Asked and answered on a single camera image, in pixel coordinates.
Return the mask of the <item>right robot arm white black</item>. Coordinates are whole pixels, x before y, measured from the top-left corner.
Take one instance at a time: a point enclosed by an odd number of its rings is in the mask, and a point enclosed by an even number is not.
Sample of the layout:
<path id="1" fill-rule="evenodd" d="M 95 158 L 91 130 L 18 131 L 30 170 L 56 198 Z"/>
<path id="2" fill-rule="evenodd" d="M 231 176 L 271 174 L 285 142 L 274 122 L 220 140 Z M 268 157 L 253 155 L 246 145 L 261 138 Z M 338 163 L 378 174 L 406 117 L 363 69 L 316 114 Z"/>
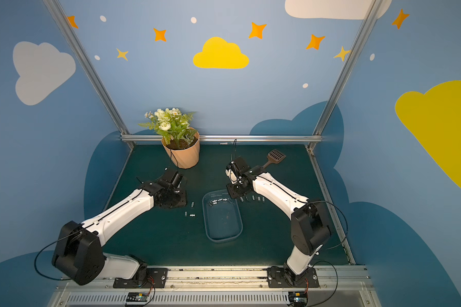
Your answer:
<path id="1" fill-rule="evenodd" d="M 306 278 L 315 254 L 332 236 L 328 208 L 292 191 L 268 172 L 247 171 L 237 175 L 227 170 L 225 174 L 230 180 L 227 191 L 231 198 L 255 192 L 270 200 L 290 219 L 294 248 L 284 264 L 283 276 L 289 285 L 298 286 Z"/>

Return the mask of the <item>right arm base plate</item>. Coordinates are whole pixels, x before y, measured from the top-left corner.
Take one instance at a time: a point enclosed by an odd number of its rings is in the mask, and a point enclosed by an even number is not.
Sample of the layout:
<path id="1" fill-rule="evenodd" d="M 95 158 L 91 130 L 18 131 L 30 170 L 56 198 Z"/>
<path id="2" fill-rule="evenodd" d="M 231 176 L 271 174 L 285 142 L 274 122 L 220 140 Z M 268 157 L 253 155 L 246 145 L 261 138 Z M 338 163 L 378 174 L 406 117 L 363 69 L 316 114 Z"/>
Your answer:
<path id="1" fill-rule="evenodd" d="M 272 266 L 267 268 L 267 282 L 270 288 L 319 288 L 320 283 L 316 270 L 308 267 L 303 273 L 296 275 L 288 267 Z"/>

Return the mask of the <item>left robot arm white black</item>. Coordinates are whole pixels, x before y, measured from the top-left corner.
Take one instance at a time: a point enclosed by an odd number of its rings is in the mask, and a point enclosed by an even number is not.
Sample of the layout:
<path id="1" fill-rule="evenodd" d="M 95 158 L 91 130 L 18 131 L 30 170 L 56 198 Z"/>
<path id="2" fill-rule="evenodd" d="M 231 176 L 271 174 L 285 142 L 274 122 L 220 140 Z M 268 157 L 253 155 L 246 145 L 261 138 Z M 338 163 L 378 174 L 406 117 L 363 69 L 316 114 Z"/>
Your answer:
<path id="1" fill-rule="evenodd" d="M 114 278 L 122 286 L 147 284 L 147 264 L 134 256 L 103 252 L 103 246 L 138 216 L 155 207 L 176 209 L 187 204 L 186 189 L 148 183 L 106 211 L 81 223 L 70 221 L 59 234 L 52 265 L 78 285 Z"/>

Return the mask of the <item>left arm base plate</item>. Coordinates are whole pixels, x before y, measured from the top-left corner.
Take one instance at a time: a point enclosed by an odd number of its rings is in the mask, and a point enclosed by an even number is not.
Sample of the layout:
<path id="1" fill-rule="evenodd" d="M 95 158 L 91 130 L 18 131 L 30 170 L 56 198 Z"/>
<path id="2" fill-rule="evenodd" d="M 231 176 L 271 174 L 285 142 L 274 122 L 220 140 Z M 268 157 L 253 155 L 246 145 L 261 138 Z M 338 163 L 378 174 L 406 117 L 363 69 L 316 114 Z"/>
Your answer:
<path id="1" fill-rule="evenodd" d="M 115 278 L 114 289 L 164 289 L 169 270 L 162 267 L 139 268 L 131 279 Z"/>

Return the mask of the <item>clear plastic storage box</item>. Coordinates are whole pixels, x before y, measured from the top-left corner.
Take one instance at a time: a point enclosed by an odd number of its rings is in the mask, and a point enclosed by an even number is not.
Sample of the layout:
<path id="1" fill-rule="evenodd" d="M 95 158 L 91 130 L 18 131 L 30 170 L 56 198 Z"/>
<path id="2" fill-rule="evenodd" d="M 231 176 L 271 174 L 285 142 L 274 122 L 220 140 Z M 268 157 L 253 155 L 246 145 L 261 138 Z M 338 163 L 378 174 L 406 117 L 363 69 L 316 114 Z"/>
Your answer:
<path id="1" fill-rule="evenodd" d="M 211 200 L 227 198 L 229 201 L 213 207 Z M 226 243 L 238 238 L 243 231 L 242 217 L 238 202 L 232 199 L 227 190 L 206 193 L 202 198 L 202 212 L 207 238 L 214 243 Z"/>

